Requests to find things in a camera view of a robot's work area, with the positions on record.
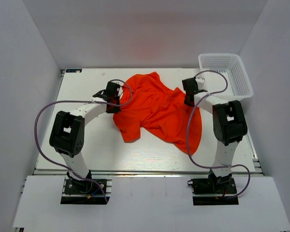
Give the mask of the orange t shirt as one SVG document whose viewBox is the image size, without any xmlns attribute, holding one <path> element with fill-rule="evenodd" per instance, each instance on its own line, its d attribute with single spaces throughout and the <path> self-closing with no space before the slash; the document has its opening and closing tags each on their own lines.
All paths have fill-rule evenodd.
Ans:
<svg viewBox="0 0 290 232">
<path fill-rule="evenodd" d="M 140 139 L 144 128 L 182 152 L 194 154 L 202 138 L 202 117 L 200 109 L 184 104 L 184 92 L 166 87 L 157 72 L 136 74 L 126 83 L 120 99 L 123 107 L 113 115 L 123 141 Z"/>
</svg>

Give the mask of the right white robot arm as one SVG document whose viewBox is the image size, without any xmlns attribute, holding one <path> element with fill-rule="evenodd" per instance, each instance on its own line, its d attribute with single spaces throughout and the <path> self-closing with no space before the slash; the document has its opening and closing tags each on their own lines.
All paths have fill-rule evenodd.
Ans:
<svg viewBox="0 0 290 232">
<path fill-rule="evenodd" d="M 185 91 L 184 104 L 199 107 L 212 114 L 213 132 L 217 139 L 217 149 L 210 173 L 209 188 L 219 193 L 231 179 L 231 166 L 235 150 L 247 134 L 247 123 L 243 108 L 238 100 L 227 101 L 206 90 L 200 89 L 202 78 L 188 78 L 182 81 Z"/>
</svg>

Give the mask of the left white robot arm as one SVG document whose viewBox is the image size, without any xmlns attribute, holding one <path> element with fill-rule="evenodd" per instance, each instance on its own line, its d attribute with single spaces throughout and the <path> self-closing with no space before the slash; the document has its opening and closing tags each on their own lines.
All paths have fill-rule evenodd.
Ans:
<svg viewBox="0 0 290 232">
<path fill-rule="evenodd" d="M 120 84 L 109 81 L 106 89 L 92 96 L 89 102 L 72 111 L 56 114 L 49 144 L 58 152 L 68 167 L 68 176 L 76 181 L 82 193 L 92 189 L 91 172 L 86 166 L 82 149 L 85 142 L 85 126 L 99 115 L 120 111 Z"/>
</svg>

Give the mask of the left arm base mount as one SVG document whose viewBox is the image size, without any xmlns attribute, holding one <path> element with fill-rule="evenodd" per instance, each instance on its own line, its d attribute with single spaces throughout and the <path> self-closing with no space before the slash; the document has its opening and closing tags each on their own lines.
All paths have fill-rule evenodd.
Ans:
<svg viewBox="0 0 290 232">
<path fill-rule="evenodd" d="M 101 189 L 94 183 L 82 183 L 66 178 L 63 184 L 61 205 L 106 205 Z"/>
</svg>

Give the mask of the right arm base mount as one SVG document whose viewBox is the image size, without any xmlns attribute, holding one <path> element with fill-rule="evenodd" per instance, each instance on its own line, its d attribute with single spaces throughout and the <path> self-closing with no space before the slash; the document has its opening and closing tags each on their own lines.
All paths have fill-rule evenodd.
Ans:
<svg viewBox="0 0 290 232">
<path fill-rule="evenodd" d="M 238 197 L 230 198 L 237 194 L 233 178 L 229 183 L 214 186 L 208 178 L 194 178 L 187 182 L 192 188 L 194 206 L 238 205 Z"/>
</svg>

